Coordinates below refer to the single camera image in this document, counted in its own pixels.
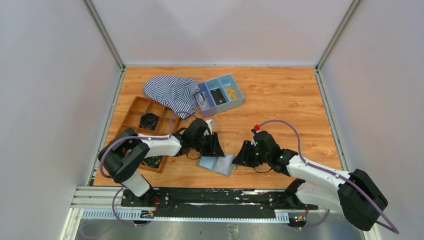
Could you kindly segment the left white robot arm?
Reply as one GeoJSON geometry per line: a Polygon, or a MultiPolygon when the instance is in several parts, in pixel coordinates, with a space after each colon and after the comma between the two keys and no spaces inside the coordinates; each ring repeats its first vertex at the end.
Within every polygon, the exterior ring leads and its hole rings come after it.
{"type": "Polygon", "coordinates": [[[142,198],[150,193],[151,184],[138,172],[147,158],[179,157],[195,150],[202,157],[224,157],[217,132],[210,120],[196,118],[188,127],[168,135],[144,135],[125,129],[97,155],[100,173],[142,198]]]}

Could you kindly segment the grey card holder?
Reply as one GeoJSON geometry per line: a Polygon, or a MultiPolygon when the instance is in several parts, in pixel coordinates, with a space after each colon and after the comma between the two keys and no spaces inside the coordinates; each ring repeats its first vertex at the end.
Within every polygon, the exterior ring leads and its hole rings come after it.
{"type": "Polygon", "coordinates": [[[224,157],[202,156],[198,160],[197,166],[223,176],[230,176],[233,170],[237,168],[233,164],[234,158],[232,154],[228,153],[225,153],[224,157]]]}

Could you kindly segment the blue three-compartment box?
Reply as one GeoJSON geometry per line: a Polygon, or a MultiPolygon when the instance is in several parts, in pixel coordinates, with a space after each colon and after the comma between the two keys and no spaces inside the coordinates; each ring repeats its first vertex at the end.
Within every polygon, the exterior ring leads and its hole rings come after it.
{"type": "Polygon", "coordinates": [[[204,118],[240,107],[244,102],[244,95],[231,73],[197,85],[199,91],[194,97],[204,118]]]}

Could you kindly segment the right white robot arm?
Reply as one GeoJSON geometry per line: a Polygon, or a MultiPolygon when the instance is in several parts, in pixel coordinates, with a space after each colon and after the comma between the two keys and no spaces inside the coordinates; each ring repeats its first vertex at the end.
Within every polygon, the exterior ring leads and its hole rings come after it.
{"type": "Polygon", "coordinates": [[[314,205],[340,213],[362,231],[369,231],[389,205],[365,171],[337,170],[311,161],[299,152],[280,148],[267,131],[244,141],[232,162],[250,168],[266,163],[276,173],[294,177],[284,191],[284,204],[292,208],[314,205]]]}

